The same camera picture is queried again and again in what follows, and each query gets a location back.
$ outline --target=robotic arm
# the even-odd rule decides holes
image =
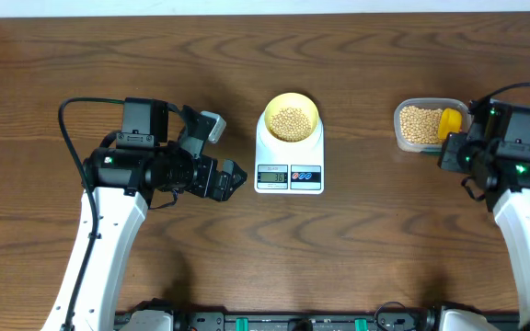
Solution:
[[[75,101],[101,101],[124,105],[122,129],[110,133],[81,166],[63,124],[64,107]],[[185,128],[177,143],[167,143],[168,112],[183,119]],[[82,175],[81,218],[75,246],[63,285],[42,330],[112,330],[126,261],[146,217],[155,189],[170,191],[175,204],[184,191],[216,201],[226,201],[247,180],[234,161],[202,154],[206,142],[217,143],[224,120],[190,107],[177,109],[164,101],[126,98],[125,101],[77,98],[59,109],[59,124]],[[113,142],[116,148],[109,148]],[[139,314],[145,318],[136,330],[171,326],[172,315]],[[123,328],[128,331],[131,326]]]
[[[491,95],[470,104],[474,121],[467,133],[450,133],[439,167],[468,174],[462,181],[470,198],[486,201],[494,212],[509,250],[519,295],[520,327],[530,328],[530,108],[494,100]],[[483,191],[476,196],[467,185]],[[441,312],[441,330],[488,329],[485,319],[451,309]]]

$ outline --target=bowl of beans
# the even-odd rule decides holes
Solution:
[[[407,152],[441,152],[439,139],[441,115],[447,108],[461,113],[461,131],[469,130],[471,116],[467,106],[455,99],[421,97],[402,102],[394,112],[397,146]]]

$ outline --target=tabletop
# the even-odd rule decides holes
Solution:
[[[119,310],[154,297],[229,311],[373,311],[449,300],[518,308],[506,245],[462,175],[398,149],[411,97],[467,102],[530,81],[530,14],[0,19],[0,330],[37,329],[60,288],[80,179],[57,124],[69,97],[151,97],[222,115],[205,153],[249,173],[231,200],[148,212]],[[325,125],[325,191],[260,195],[255,130],[300,92]],[[530,88],[500,99],[530,105]],[[121,107],[72,105],[81,157]],[[182,123],[171,118],[171,136]],[[156,194],[153,203],[169,194]]]

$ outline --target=white scale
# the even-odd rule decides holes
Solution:
[[[310,136],[297,143],[288,143],[269,132],[265,125],[266,111],[257,123],[255,190],[258,193],[277,194],[322,193],[324,129],[320,118]]]

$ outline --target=clear container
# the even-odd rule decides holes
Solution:
[[[438,98],[438,97],[419,97],[408,99],[402,102],[394,111],[394,132],[396,133],[397,146],[401,150],[407,152],[427,152],[435,153],[441,152],[440,143],[411,143],[404,138],[402,134],[402,126],[400,125],[400,111],[406,106],[416,106],[425,109],[443,109],[452,108],[461,112],[461,131],[467,132],[471,125],[471,115],[467,110],[467,106],[455,99]]]

